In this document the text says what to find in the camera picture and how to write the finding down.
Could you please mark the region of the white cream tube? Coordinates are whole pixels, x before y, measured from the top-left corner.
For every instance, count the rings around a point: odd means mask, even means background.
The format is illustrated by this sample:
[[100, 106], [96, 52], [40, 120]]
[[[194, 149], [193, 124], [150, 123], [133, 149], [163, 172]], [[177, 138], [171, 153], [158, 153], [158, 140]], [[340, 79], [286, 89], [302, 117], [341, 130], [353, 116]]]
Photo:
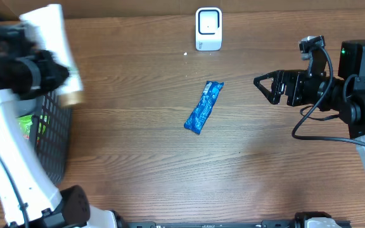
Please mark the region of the white cream tube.
[[82, 103], [84, 87], [68, 43], [61, 5], [49, 4], [21, 14], [19, 19], [34, 29], [36, 42], [41, 49], [51, 51], [55, 62], [68, 69], [69, 77], [58, 88], [61, 105], [73, 106]]

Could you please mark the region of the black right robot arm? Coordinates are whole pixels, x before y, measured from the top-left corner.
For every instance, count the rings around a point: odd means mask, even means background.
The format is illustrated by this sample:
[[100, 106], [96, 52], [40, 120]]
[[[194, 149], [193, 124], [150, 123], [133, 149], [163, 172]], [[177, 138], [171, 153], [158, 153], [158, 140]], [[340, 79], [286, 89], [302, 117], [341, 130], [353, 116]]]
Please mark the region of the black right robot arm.
[[[309, 65], [305, 70], [276, 70], [256, 77], [256, 88], [272, 104], [282, 95], [289, 106], [301, 106], [301, 120], [292, 137], [304, 141], [336, 141], [355, 144], [365, 171], [365, 40], [342, 42], [338, 71], [333, 70], [322, 36], [308, 36], [299, 42], [301, 58]], [[349, 137], [300, 136], [298, 128], [315, 109], [336, 111], [349, 128]]]

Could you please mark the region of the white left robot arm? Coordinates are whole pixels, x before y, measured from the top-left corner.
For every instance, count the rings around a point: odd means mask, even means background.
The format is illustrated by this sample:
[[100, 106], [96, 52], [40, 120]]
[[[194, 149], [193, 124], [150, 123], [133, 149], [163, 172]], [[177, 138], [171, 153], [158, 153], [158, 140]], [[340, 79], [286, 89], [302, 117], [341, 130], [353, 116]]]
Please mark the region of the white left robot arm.
[[70, 76], [25, 27], [0, 25], [0, 200], [9, 227], [120, 227], [113, 211], [89, 204], [84, 190], [60, 191], [20, 130], [15, 103], [51, 92]]

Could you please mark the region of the blue snack wrapper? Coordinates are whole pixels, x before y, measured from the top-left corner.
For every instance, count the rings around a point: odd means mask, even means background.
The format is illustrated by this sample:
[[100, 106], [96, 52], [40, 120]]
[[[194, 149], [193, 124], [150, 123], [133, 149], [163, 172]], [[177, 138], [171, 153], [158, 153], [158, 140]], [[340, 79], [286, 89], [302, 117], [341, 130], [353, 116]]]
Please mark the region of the blue snack wrapper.
[[213, 107], [219, 97], [219, 93], [224, 87], [223, 82], [207, 81], [202, 91], [201, 98], [197, 106], [184, 123], [184, 128], [200, 134], [205, 122], [210, 116]]

